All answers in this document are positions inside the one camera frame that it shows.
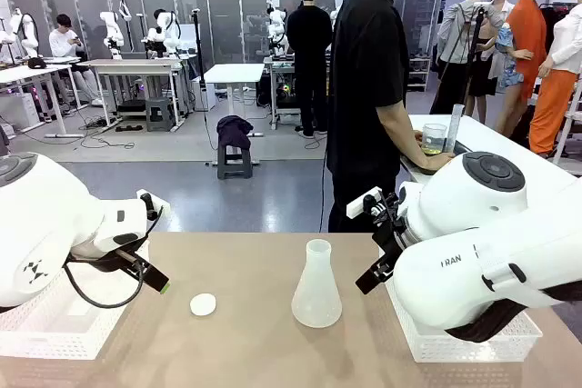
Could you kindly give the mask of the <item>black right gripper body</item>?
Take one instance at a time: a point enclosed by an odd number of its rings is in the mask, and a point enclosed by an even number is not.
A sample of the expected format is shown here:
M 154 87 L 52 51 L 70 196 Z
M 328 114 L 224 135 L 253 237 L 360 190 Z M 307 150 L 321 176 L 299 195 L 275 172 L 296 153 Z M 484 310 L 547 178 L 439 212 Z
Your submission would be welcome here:
M 383 251 L 371 267 L 377 280 L 387 280 L 392 276 L 396 261 L 406 248 L 403 235 L 407 225 L 404 214 L 398 211 L 405 199 L 404 191 L 387 196 L 380 194 L 380 200 L 372 207 L 373 223 L 377 227 L 372 239 Z

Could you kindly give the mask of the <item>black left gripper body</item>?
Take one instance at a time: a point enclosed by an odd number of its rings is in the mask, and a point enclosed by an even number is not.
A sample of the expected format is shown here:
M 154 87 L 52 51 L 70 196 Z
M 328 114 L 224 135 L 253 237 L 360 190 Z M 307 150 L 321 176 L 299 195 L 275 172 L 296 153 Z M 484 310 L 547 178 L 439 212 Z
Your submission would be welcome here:
M 141 245 L 141 243 L 123 244 L 96 259 L 69 254 L 66 261 L 68 263 L 89 264 L 96 270 L 137 270 L 139 267 L 147 270 L 150 263 L 137 253 Z

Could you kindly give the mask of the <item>person's right hand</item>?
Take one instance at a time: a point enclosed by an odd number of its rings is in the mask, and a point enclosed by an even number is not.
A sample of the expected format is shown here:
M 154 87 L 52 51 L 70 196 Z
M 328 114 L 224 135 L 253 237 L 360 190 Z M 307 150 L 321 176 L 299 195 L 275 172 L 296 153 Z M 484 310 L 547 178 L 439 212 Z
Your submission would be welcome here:
M 424 168 L 428 171 L 438 171 L 455 157 L 451 153 L 441 153 L 426 157 Z

